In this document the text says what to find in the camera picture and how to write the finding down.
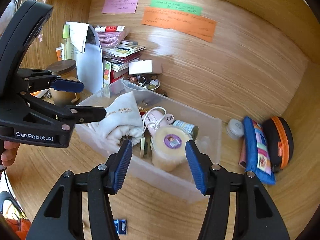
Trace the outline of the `person's left hand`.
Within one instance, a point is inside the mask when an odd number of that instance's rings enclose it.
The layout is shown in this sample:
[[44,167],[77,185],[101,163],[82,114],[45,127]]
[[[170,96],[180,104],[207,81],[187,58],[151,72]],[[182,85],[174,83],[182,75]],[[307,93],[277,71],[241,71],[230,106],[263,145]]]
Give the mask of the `person's left hand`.
[[15,162],[19,146],[17,142],[1,140],[1,172]]

